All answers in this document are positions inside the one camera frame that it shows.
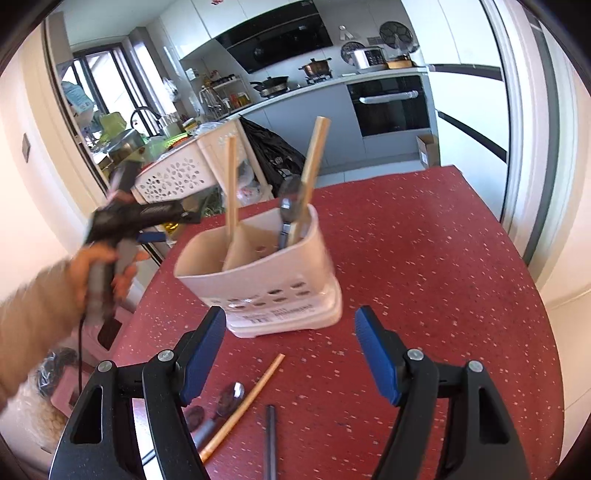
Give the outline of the person left hand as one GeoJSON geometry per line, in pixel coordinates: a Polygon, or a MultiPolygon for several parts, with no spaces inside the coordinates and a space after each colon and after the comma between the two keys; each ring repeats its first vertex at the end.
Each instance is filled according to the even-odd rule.
{"type": "MultiPolygon", "coordinates": [[[[138,272],[137,264],[150,258],[150,255],[144,250],[136,248],[131,263],[121,274],[114,276],[111,281],[111,290],[114,299],[123,301],[129,294],[132,281],[138,272]]],[[[80,313],[85,312],[88,278],[91,267],[97,263],[113,264],[118,260],[116,250],[103,243],[98,242],[89,246],[82,247],[75,256],[69,261],[67,275],[72,285],[76,306],[80,313]]]]}

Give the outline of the beige sleeve forearm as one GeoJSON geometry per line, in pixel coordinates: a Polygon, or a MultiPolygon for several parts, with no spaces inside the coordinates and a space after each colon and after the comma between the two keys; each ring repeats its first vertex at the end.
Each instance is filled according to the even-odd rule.
{"type": "Polygon", "coordinates": [[[61,260],[1,302],[1,406],[5,407],[50,348],[68,337],[83,313],[61,260]]]}

